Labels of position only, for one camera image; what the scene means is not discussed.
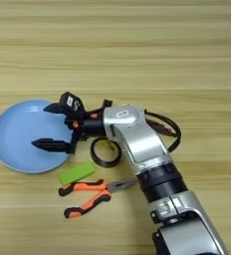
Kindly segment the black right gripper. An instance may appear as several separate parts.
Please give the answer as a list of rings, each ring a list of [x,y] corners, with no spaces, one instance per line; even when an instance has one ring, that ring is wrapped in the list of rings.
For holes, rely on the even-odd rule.
[[[46,106],[44,111],[51,114],[65,115],[67,113],[67,110],[58,103],[52,103]],[[101,137],[106,135],[103,116],[103,110],[73,114],[65,119],[65,125],[74,131],[70,142],[54,140],[52,138],[39,138],[33,140],[32,145],[49,152],[74,154],[78,139],[87,139],[88,137]]]

